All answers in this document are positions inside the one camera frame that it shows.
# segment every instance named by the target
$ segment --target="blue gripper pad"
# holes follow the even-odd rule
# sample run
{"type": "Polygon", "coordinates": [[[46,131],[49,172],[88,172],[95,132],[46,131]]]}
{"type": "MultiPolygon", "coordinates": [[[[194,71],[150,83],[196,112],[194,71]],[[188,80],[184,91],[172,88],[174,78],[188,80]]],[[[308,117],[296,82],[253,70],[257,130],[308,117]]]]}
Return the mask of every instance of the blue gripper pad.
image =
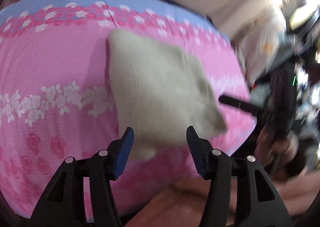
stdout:
{"type": "Polygon", "coordinates": [[[112,175],[114,179],[118,179],[120,175],[123,174],[125,165],[133,145],[134,133],[133,129],[128,127],[124,132],[121,139],[112,141],[108,147],[108,152],[110,155],[115,155],[114,158],[114,168],[112,175]]]}

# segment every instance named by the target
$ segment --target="white fabric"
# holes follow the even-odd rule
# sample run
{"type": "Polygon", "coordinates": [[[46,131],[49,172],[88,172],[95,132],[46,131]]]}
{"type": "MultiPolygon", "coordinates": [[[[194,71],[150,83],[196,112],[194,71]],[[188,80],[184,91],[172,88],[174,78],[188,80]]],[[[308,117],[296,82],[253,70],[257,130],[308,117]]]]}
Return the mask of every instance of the white fabric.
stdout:
{"type": "Polygon", "coordinates": [[[164,148],[186,144],[190,125],[204,139],[226,130],[195,56],[123,30],[110,34],[109,45],[119,136],[133,128],[132,158],[147,160],[164,148]]]}
{"type": "Polygon", "coordinates": [[[250,86],[273,64],[286,36],[286,21],[278,6],[264,10],[237,42],[236,53],[245,62],[245,78],[250,86]]]}

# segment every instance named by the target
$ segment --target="white rose print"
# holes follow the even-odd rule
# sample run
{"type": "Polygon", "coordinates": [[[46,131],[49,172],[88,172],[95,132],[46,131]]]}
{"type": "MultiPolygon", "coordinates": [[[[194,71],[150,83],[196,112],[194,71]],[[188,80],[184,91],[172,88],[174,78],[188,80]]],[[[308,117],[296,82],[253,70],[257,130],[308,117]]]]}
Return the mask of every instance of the white rose print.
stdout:
{"type": "Polygon", "coordinates": [[[31,109],[31,99],[29,99],[27,97],[23,98],[21,105],[22,105],[24,112],[30,110],[31,109]]]}
{"type": "Polygon", "coordinates": [[[53,7],[53,5],[52,5],[52,4],[49,4],[49,5],[45,6],[45,7],[42,8],[42,9],[45,10],[45,11],[47,11],[47,10],[49,10],[49,9],[52,8],[52,7],[53,7]]]}
{"type": "Polygon", "coordinates": [[[109,14],[110,14],[111,16],[115,16],[115,15],[116,15],[115,12],[113,12],[113,11],[111,11],[111,10],[109,10],[109,14]]]}
{"type": "Polygon", "coordinates": [[[80,106],[81,104],[81,95],[77,92],[73,93],[71,96],[71,103],[76,106],[80,106]]]}
{"type": "Polygon", "coordinates": [[[155,14],[156,14],[153,10],[151,10],[151,9],[149,9],[149,8],[146,9],[146,12],[147,12],[148,14],[150,14],[150,15],[155,15],[155,14]]]}
{"type": "Polygon", "coordinates": [[[68,3],[68,4],[66,4],[66,7],[75,8],[76,6],[77,6],[76,3],[68,3]]]}
{"type": "Polygon", "coordinates": [[[55,87],[51,87],[51,88],[46,89],[45,97],[47,99],[53,99],[55,95],[56,95],[55,87]]]}
{"type": "Polygon", "coordinates": [[[103,11],[103,15],[104,15],[105,17],[110,17],[109,10],[108,10],[108,9],[105,9],[105,10],[103,11]]]}
{"type": "Polygon", "coordinates": [[[108,20],[102,20],[102,21],[98,21],[98,24],[101,26],[101,27],[109,27],[111,25],[111,22],[108,21],[108,20]]]}
{"type": "Polygon", "coordinates": [[[3,29],[3,32],[6,32],[7,30],[9,30],[11,27],[11,23],[9,23],[4,29],[3,29]]]}
{"type": "Polygon", "coordinates": [[[172,22],[175,21],[174,18],[169,14],[165,15],[165,17],[167,18],[168,21],[172,21],[172,22]]]}
{"type": "Polygon", "coordinates": [[[7,22],[9,22],[11,19],[12,19],[13,15],[10,15],[8,18],[7,18],[7,22]]]}
{"type": "Polygon", "coordinates": [[[41,97],[38,95],[30,95],[31,98],[31,108],[36,109],[41,105],[41,97]]]}
{"type": "Polygon", "coordinates": [[[160,25],[160,26],[166,26],[166,25],[165,25],[165,22],[164,22],[162,19],[157,18],[157,23],[158,23],[158,25],[160,25]]]}
{"type": "Polygon", "coordinates": [[[158,33],[159,33],[159,35],[161,35],[161,36],[167,36],[167,31],[164,30],[164,29],[158,29],[158,33]]]}
{"type": "Polygon", "coordinates": [[[25,122],[31,127],[40,118],[42,120],[45,118],[45,112],[54,110],[55,107],[58,107],[60,115],[63,115],[70,113],[70,105],[78,106],[80,110],[90,105],[91,109],[87,114],[95,118],[114,108],[112,96],[108,95],[108,89],[105,86],[95,86],[82,91],[76,81],[73,81],[65,85],[62,90],[60,84],[51,87],[42,86],[40,89],[42,94],[30,94],[22,100],[20,100],[19,90],[10,96],[8,93],[0,94],[0,101],[2,100],[3,104],[0,108],[0,127],[6,121],[4,116],[7,116],[7,122],[10,123],[14,120],[14,113],[21,118],[28,112],[28,115],[25,115],[25,122]]]}
{"type": "Polygon", "coordinates": [[[11,115],[11,112],[12,112],[12,107],[11,105],[7,104],[5,107],[4,107],[4,112],[6,113],[7,116],[10,116],[11,115]]]}
{"type": "Polygon", "coordinates": [[[49,14],[47,14],[45,17],[44,17],[44,20],[49,20],[53,17],[55,17],[57,14],[57,12],[50,12],[49,14]]]}
{"type": "Polygon", "coordinates": [[[140,24],[144,23],[144,19],[142,17],[140,17],[139,15],[135,16],[134,18],[137,21],[137,23],[140,23],[140,24]]]}
{"type": "Polygon", "coordinates": [[[31,23],[31,19],[29,18],[28,20],[24,21],[22,24],[22,27],[26,27],[31,23]]]}
{"type": "Polygon", "coordinates": [[[73,87],[72,85],[68,85],[66,87],[63,88],[63,95],[67,98],[71,98],[73,94],[73,87]]]}
{"type": "Polygon", "coordinates": [[[36,27],[36,32],[43,31],[47,27],[47,24],[40,24],[36,27]]]}
{"type": "Polygon", "coordinates": [[[20,17],[26,17],[27,15],[28,15],[28,12],[25,11],[25,12],[21,13],[20,17]]]}
{"type": "Polygon", "coordinates": [[[85,17],[87,13],[83,10],[76,12],[76,17],[85,17]]]}
{"type": "Polygon", "coordinates": [[[97,1],[95,2],[95,5],[97,5],[98,7],[102,7],[103,5],[106,5],[106,3],[102,1],[97,1]]]}
{"type": "Polygon", "coordinates": [[[108,98],[107,89],[103,86],[100,86],[96,90],[97,100],[106,100],[108,98]]]}
{"type": "Polygon", "coordinates": [[[26,119],[25,122],[27,124],[29,124],[29,126],[31,127],[32,123],[36,122],[39,119],[40,115],[42,115],[41,110],[32,109],[29,112],[29,118],[26,119]]]}
{"type": "Polygon", "coordinates": [[[62,108],[66,103],[66,98],[62,95],[59,95],[56,99],[58,108],[62,108]]]}
{"type": "Polygon", "coordinates": [[[120,9],[121,9],[121,10],[126,10],[126,11],[128,11],[128,12],[131,11],[130,7],[128,7],[128,6],[124,5],[124,4],[120,5],[120,9]]]}
{"type": "Polygon", "coordinates": [[[47,111],[49,109],[49,101],[43,100],[40,108],[43,112],[47,111]]]}

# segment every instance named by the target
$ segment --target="floral pattern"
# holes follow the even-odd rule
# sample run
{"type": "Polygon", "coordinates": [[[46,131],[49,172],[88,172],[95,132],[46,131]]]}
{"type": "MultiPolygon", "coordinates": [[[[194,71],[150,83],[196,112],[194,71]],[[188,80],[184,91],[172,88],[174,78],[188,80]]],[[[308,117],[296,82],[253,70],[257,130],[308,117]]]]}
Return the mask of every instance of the floral pattern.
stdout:
{"type": "Polygon", "coordinates": [[[34,155],[39,154],[39,152],[41,151],[41,140],[37,135],[33,133],[28,134],[27,145],[29,149],[32,150],[34,155]]]}
{"type": "Polygon", "coordinates": [[[48,110],[59,110],[61,116],[70,113],[70,106],[77,106],[82,110],[85,106],[91,105],[91,109],[87,111],[89,116],[98,117],[106,111],[112,111],[114,104],[111,95],[105,86],[95,86],[86,88],[81,92],[80,86],[73,81],[69,85],[60,88],[60,84],[56,86],[42,86],[40,95],[29,95],[22,98],[17,90],[9,97],[9,94],[0,95],[3,108],[0,108],[0,127],[3,124],[4,115],[7,122],[10,123],[15,119],[14,113],[18,118],[22,118],[27,114],[25,122],[32,127],[37,120],[43,120],[48,110]]]}
{"type": "Polygon", "coordinates": [[[58,137],[51,138],[51,151],[55,153],[58,158],[64,158],[68,153],[68,147],[65,141],[58,137]]]}
{"type": "Polygon", "coordinates": [[[51,173],[50,166],[42,157],[38,157],[37,168],[43,175],[47,175],[51,173]]]}
{"type": "Polygon", "coordinates": [[[33,172],[32,160],[25,155],[21,156],[21,166],[25,174],[31,174],[33,172]]]}
{"type": "Polygon", "coordinates": [[[160,36],[167,37],[168,34],[192,39],[198,45],[216,44],[220,50],[219,43],[223,42],[224,48],[231,48],[220,34],[211,29],[205,30],[200,24],[191,25],[188,19],[178,23],[175,18],[167,14],[159,16],[152,9],[137,13],[126,5],[109,6],[105,2],[97,1],[90,6],[80,6],[74,2],[67,3],[65,7],[54,7],[48,5],[34,15],[23,12],[19,17],[8,18],[7,22],[0,25],[0,43],[5,38],[21,36],[29,29],[41,32],[49,25],[82,26],[90,20],[96,20],[101,27],[139,27],[143,31],[155,29],[160,36]]]}

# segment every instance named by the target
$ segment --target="skin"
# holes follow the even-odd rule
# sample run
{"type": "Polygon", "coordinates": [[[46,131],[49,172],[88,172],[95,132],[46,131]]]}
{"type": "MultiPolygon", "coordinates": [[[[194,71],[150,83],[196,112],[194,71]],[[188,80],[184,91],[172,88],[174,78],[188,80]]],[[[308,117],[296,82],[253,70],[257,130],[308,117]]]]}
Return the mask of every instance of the skin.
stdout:
{"type": "MultiPolygon", "coordinates": [[[[306,212],[320,190],[320,172],[307,173],[274,182],[290,216],[306,212]]],[[[180,179],[145,206],[126,226],[128,227],[198,227],[210,181],[200,178],[180,179]]],[[[236,210],[236,178],[231,180],[230,213],[227,225],[234,223],[236,210]]]]}
{"type": "Polygon", "coordinates": [[[280,166],[288,164],[297,154],[299,140],[294,134],[287,138],[278,139],[273,142],[273,136],[268,126],[265,126],[258,139],[254,156],[262,166],[267,166],[274,159],[274,153],[283,154],[280,166]]]}

